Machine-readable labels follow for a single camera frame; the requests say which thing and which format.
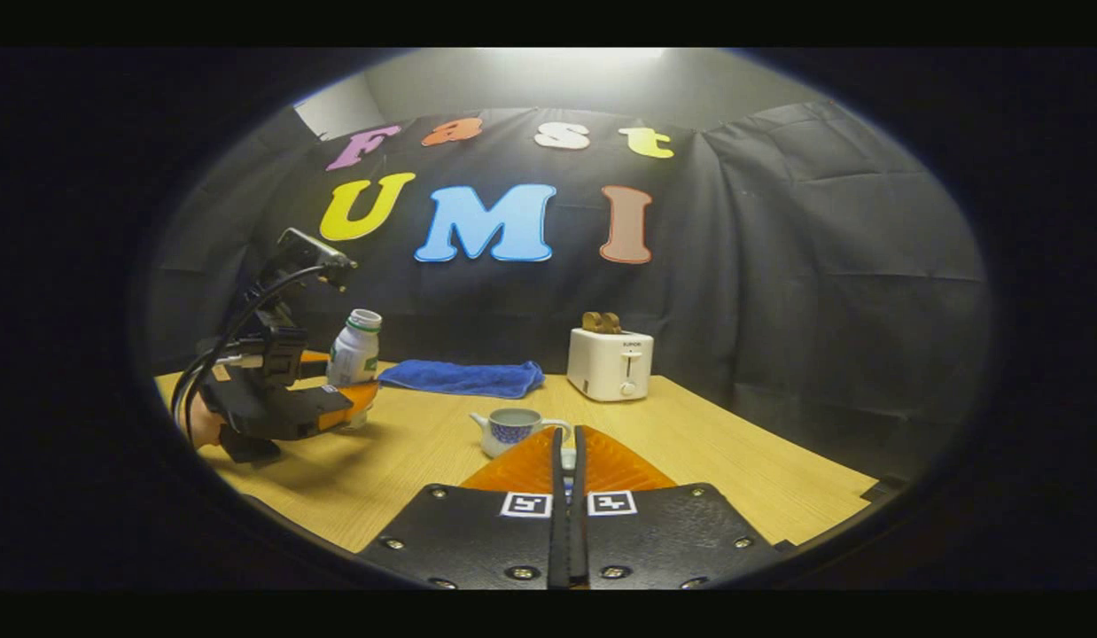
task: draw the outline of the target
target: blue letter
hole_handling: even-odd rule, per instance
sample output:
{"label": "blue letter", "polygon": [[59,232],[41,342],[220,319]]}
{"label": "blue letter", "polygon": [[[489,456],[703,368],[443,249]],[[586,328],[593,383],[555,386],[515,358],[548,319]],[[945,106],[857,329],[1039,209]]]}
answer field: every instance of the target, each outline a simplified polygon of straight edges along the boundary
{"label": "blue letter", "polygon": [[463,250],[477,259],[500,229],[500,241],[489,251],[500,261],[544,261],[552,249],[544,241],[545,205],[556,189],[547,184],[512,186],[490,210],[470,186],[450,186],[431,193],[438,202],[427,243],[415,251],[419,261],[450,261],[459,254],[452,231],[459,233]]}

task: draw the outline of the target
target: white wall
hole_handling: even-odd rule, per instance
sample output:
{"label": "white wall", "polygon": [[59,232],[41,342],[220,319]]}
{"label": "white wall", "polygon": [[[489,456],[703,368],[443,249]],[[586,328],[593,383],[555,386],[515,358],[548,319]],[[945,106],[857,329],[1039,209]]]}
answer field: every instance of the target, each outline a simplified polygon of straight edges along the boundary
{"label": "white wall", "polygon": [[321,140],[387,122],[371,96],[365,73],[348,77],[293,107]]}
{"label": "white wall", "polygon": [[297,112],[329,140],[428,114],[509,106],[621,113],[705,130],[772,106],[822,99],[807,86],[719,48],[668,48],[657,59],[425,48],[331,86],[298,104]]}

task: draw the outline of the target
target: black backdrop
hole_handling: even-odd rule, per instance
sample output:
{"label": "black backdrop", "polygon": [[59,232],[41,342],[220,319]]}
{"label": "black backdrop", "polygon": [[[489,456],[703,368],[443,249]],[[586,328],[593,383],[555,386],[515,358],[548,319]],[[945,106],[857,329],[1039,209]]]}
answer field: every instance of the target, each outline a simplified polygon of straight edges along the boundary
{"label": "black backdrop", "polygon": [[[483,121],[467,140],[425,148],[432,128]],[[584,150],[536,145],[536,127],[581,124]],[[566,367],[569,328],[613,311],[657,340],[653,372],[834,460],[911,477],[979,390],[988,344],[985,272],[957,203],[873,126],[829,102],[793,104],[695,132],[608,113],[493,109],[398,123],[362,161],[326,171],[349,136],[319,143],[292,111],[230,150],[169,227],[150,287],[156,373],[182,367],[289,226],[318,236],[335,187],[415,173],[373,233],[333,246],[361,263],[346,294],[290,296],[310,348],[326,351],[353,307],[384,317],[381,355]],[[670,137],[658,159],[624,127]],[[491,207],[548,184],[544,262],[419,262],[431,193],[472,186]],[[602,259],[606,185],[637,189],[642,265]]]}

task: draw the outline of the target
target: yellow letter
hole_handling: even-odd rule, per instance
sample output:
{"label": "yellow letter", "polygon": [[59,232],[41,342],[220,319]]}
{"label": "yellow letter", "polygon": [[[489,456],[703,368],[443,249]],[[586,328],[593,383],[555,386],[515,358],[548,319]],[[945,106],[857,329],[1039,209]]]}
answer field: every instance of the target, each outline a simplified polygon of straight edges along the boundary
{"label": "yellow letter", "polygon": [[670,141],[670,138],[655,133],[654,128],[621,128],[620,133],[626,135],[626,148],[641,156],[658,159],[675,157],[674,150],[658,148],[658,141]]}
{"label": "yellow letter", "polygon": [[351,206],[355,203],[355,197],[371,185],[366,179],[359,182],[347,182],[335,187],[332,191],[332,203],[325,212],[325,218],[320,221],[320,235],[332,242],[342,242],[346,239],[362,238],[363,235],[371,233],[378,229],[391,215],[395,200],[404,190],[404,184],[415,179],[415,173],[394,173],[380,179],[380,195],[375,197],[375,204],[371,207],[371,213],[362,219],[348,219]]}

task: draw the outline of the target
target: foam letter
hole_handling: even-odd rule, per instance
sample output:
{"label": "foam letter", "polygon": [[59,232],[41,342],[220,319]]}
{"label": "foam letter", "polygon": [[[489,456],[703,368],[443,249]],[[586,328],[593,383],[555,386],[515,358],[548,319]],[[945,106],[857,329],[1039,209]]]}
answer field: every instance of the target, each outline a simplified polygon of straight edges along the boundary
{"label": "foam letter", "polygon": [[552,249],[544,242],[545,206],[556,189],[546,184],[512,186],[491,209],[470,186],[439,189],[431,194],[438,202],[427,243],[415,251],[419,261],[450,261],[459,254],[451,243],[454,231],[463,250],[477,259],[489,239],[500,230],[500,241],[489,251],[500,261],[544,261]]}
{"label": "foam letter", "polygon": [[351,141],[343,152],[339,153],[337,160],[329,163],[325,170],[346,169],[346,167],[358,164],[359,156],[371,153],[372,150],[380,148],[380,143],[386,137],[391,137],[399,130],[403,130],[399,126],[383,126],[383,128],[373,128],[352,135]]}
{"label": "foam letter", "polygon": [[387,215],[391,215],[391,209],[404,190],[404,184],[411,179],[415,179],[415,173],[392,173],[380,179],[380,194],[375,197],[375,204],[371,206],[370,213],[362,219],[348,219],[348,214],[355,203],[355,197],[359,197],[371,182],[361,179],[358,182],[338,185],[332,191],[332,203],[325,212],[325,218],[320,219],[320,235],[329,241],[342,242],[346,239],[362,238],[363,235],[378,229],[387,220]]}
{"label": "foam letter", "polygon": [[566,122],[547,122],[536,127],[540,133],[533,135],[532,139],[541,146],[550,146],[553,149],[587,149],[590,141],[586,135],[588,127],[583,124],[568,124]]}
{"label": "foam letter", "polygon": [[482,121],[476,117],[466,117],[448,122],[434,129],[433,133],[422,138],[423,146],[442,145],[444,141],[468,140],[482,133]]}
{"label": "foam letter", "polygon": [[626,135],[626,148],[641,156],[659,159],[675,157],[674,150],[658,148],[658,141],[670,141],[670,138],[655,133],[654,128],[621,128],[620,133]]}
{"label": "foam letter", "polygon": [[649,262],[651,251],[643,243],[643,215],[653,201],[651,195],[626,186],[603,186],[602,193],[612,202],[612,221],[600,257],[620,263]]}

